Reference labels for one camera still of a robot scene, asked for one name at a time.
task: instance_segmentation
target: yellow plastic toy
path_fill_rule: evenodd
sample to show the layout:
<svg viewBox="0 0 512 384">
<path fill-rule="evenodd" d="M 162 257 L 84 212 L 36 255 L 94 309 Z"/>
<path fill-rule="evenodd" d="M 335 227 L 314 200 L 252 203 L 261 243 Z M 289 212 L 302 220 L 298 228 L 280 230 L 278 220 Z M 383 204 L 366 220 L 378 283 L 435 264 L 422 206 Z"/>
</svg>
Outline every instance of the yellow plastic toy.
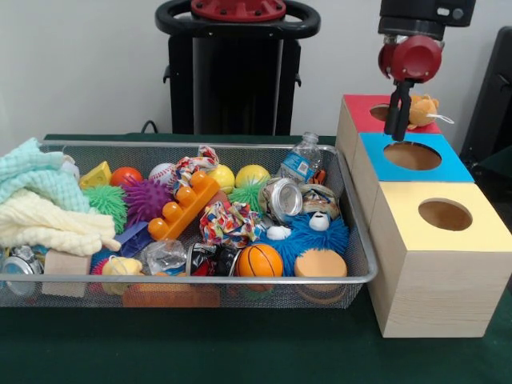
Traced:
<svg viewBox="0 0 512 384">
<path fill-rule="evenodd" d="M 243 188 L 245 186 L 252 186 L 259 182 L 264 182 L 270 178 L 269 171 L 258 165 L 244 166 L 237 173 L 235 185 L 237 188 Z"/>
<path fill-rule="evenodd" d="M 420 96 L 411 95 L 409 126 L 407 129 L 415 130 L 419 126 L 428 126 L 438 116 L 439 100 L 431 98 L 428 94 Z"/>
<path fill-rule="evenodd" d="M 91 188 L 93 186 L 108 186 L 112 172 L 108 162 L 102 162 L 99 166 L 93 168 L 88 174 L 80 178 L 80 188 Z"/>
<path fill-rule="evenodd" d="M 102 274 L 109 276 L 120 275 L 143 275 L 141 273 L 142 263 L 134 258 L 120 258 L 117 256 L 110 256 L 109 261 L 104 265 Z M 108 294 L 118 294 L 121 296 L 125 290 L 128 289 L 129 284 L 121 284 L 118 282 L 104 282 L 102 283 L 103 289 Z"/>
<path fill-rule="evenodd" d="M 164 205 L 164 218 L 154 218 L 150 221 L 147 229 L 154 240 L 178 238 L 221 189 L 218 182 L 202 170 L 192 175 L 190 185 L 192 188 L 182 186 L 178 190 L 175 195 L 178 202 L 168 202 Z"/>
<path fill-rule="evenodd" d="M 221 191 L 225 194 L 233 192 L 234 188 L 234 174 L 227 166 L 219 164 L 217 168 L 208 172 L 208 176 L 214 178 L 221 186 Z"/>
</svg>

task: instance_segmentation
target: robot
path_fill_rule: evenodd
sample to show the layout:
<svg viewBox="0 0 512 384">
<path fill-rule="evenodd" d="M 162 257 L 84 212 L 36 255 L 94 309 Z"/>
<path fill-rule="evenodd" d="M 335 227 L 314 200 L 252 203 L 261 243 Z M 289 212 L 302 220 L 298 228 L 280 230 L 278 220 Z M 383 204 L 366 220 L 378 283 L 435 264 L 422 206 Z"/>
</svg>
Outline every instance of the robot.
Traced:
<svg viewBox="0 0 512 384">
<path fill-rule="evenodd" d="M 405 137 L 410 89 L 439 71 L 445 28 L 468 26 L 475 2 L 382 0 L 378 65 L 396 85 L 385 125 L 395 141 Z M 314 9 L 292 0 L 171 0 L 155 19 L 171 36 L 164 81 L 171 84 L 174 131 L 191 133 L 180 127 L 196 125 L 195 133 L 290 134 L 294 86 L 301 84 L 296 40 L 319 31 Z"/>
<path fill-rule="evenodd" d="M 409 123 L 410 89 L 441 67 L 447 26 L 469 26 L 476 0 L 382 0 L 378 32 L 381 72 L 394 80 L 384 132 L 402 141 Z"/>
</svg>

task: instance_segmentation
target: black cable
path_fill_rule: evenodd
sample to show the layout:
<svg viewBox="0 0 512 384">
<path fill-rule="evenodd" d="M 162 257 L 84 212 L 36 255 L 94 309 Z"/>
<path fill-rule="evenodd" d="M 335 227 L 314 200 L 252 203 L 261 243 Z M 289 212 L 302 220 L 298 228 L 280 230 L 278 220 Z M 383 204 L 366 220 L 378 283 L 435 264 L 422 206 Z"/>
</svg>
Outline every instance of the black cable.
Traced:
<svg viewBox="0 0 512 384">
<path fill-rule="evenodd" d="M 142 130 L 141 130 L 141 134 L 144 134 L 146 132 L 146 129 L 148 126 L 152 126 L 153 127 L 153 131 L 157 134 L 158 133 L 158 128 L 157 128 L 157 125 L 154 123 L 153 120 L 148 120 L 146 122 L 146 124 L 144 124 L 144 126 L 142 127 Z"/>
</svg>

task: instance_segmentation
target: red box lid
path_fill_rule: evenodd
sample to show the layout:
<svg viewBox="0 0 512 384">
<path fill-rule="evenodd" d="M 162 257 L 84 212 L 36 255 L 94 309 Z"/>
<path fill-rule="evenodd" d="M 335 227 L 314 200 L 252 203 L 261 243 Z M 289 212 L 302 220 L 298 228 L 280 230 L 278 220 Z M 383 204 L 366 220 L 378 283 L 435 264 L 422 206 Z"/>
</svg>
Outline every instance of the red box lid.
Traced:
<svg viewBox="0 0 512 384">
<path fill-rule="evenodd" d="M 344 98 L 355 129 L 360 134 L 384 132 L 384 122 L 372 116 L 370 111 L 376 106 L 389 105 L 390 96 L 388 94 L 346 94 Z M 407 132 L 412 134 L 442 133 L 435 122 Z"/>
</svg>

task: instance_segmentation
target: white towel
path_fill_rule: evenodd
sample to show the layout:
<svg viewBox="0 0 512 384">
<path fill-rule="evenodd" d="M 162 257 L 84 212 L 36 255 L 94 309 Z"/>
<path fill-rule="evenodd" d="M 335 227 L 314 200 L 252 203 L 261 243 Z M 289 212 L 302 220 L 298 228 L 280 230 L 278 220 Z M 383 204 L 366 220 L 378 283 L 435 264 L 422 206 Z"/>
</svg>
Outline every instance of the white towel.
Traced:
<svg viewBox="0 0 512 384">
<path fill-rule="evenodd" d="M 0 204 L 0 245 L 53 248 L 88 256 L 103 246 L 117 251 L 114 220 L 104 214 L 64 211 L 38 194 L 18 190 Z"/>
</svg>

